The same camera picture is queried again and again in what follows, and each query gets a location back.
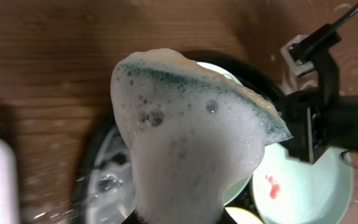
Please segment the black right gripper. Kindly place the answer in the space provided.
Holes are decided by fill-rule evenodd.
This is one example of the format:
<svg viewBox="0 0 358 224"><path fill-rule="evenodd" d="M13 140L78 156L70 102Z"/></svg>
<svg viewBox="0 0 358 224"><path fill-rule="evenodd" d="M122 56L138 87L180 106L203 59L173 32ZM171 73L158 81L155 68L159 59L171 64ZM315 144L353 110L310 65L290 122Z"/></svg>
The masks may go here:
<svg viewBox="0 0 358 224"><path fill-rule="evenodd" d="M339 68L328 50L310 57L318 74L318 86L298 90L275 105L292 138L283 141L289 156L314 164L327 150L325 112L339 99Z"/></svg>

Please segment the green yellow sponge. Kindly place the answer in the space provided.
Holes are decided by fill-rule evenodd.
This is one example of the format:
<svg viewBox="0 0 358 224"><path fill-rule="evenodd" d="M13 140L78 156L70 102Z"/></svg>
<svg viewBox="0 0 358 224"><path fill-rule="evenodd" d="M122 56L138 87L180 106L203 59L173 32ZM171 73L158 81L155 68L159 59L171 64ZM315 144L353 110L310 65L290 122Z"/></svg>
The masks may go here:
<svg viewBox="0 0 358 224"><path fill-rule="evenodd" d="M219 223L228 188L291 138L274 105L171 49L135 52L111 77L142 223Z"/></svg>

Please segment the yellow plate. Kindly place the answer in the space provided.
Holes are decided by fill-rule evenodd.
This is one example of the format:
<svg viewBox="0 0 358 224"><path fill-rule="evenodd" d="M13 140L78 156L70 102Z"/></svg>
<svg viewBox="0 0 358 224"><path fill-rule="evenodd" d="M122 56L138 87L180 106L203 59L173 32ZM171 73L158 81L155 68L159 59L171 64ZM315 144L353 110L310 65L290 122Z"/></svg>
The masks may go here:
<svg viewBox="0 0 358 224"><path fill-rule="evenodd" d="M264 224L259 217L243 208L226 207L225 209L237 224Z"/></svg>

